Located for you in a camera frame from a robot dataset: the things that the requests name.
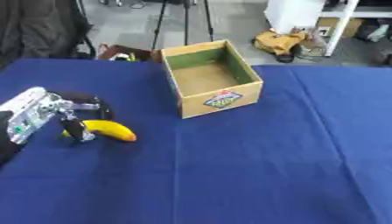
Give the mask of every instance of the tripod leg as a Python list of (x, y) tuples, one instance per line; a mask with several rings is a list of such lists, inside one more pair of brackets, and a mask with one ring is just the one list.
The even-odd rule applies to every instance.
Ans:
[(155, 37), (154, 37), (154, 42), (152, 44), (152, 50), (155, 50), (155, 48), (157, 47), (158, 36), (161, 30), (162, 20), (164, 19), (167, 1), (168, 0), (164, 0), (164, 2), (162, 3), (161, 13), (159, 14), (159, 20), (157, 21), (157, 29), (154, 31)]
[(189, 8), (191, 7), (189, 0), (184, 0), (185, 7), (185, 45), (188, 45), (189, 40)]
[(211, 23), (210, 6), (208, 0), (204, 0), (204, 6), (206, 6), (206, 22), (208, 23), (208, 32), (210, 34), (211, 41), (214, 41), (214, 28)]

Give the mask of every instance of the floor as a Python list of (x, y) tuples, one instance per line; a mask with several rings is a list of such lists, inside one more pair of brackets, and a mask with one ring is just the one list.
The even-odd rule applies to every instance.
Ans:
[[(123, 0), (124, 6), (117, 7), (115, 0), (110, 6), (98, 0), (84, 0), (87, 16), (94, 24), (90, 37), (95, 46), (99, 44), (118, 44), (141, 49), (151, 49), (154, 30), (157, 26), (161, 3), (148, 3), (142, 9), (131, 9), (135, 0)], [(255, 49), (249, 41), (258, 33), (270, 27), (263, 12), (268, 0), (209, 0), (215, 39), (229, 39), (240, 54), (251, 65), (280, 64), (273, 56)], [(190, 41), (208, 41), (204, 5), (191, 8)], [(157, 48), (182, 46), (184, 44), (184, 8), (172, 5), (164, 14), (164, 22)], [(377, 66), (392, 46), (387, 40), (379, 44), (364, 43), (357, 39), (342, 39), (331, 58), (315, 60), (295, 59), (299, 65), (344, 65)]]

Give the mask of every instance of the yellow banana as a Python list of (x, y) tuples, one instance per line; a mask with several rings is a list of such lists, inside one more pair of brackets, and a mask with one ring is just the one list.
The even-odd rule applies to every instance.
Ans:
[[(86, 120), (83, 121), (83, 123), (86, 125), (86, 129), (89, 131), (98, 131), (105, 136), (113, 137), (124, 142), (135, 142), (137, 140), (137, 136), (130, 129), (118, 122), (105, 120)], [(70, 137), (66, 130), (64, 130), (61, 135), (64, 137)]]

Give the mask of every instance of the wooden crate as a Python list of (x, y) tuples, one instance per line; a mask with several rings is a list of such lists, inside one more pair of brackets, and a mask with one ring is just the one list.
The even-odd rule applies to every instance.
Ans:
[(162, 50), (182, 118), (255, 103), (263, 81), (227, 40)]

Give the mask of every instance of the blue tablecloth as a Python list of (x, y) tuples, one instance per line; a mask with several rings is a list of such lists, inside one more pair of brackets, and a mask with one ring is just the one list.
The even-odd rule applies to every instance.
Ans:
[(138, 141), (70, 147), (51, 121), (0, 172), (0, 223), (391, 223), (392, 70), (255, 70), (257, 104), (181, 120), (158, 64), (14, 63), (0, 102), (99, 95)]

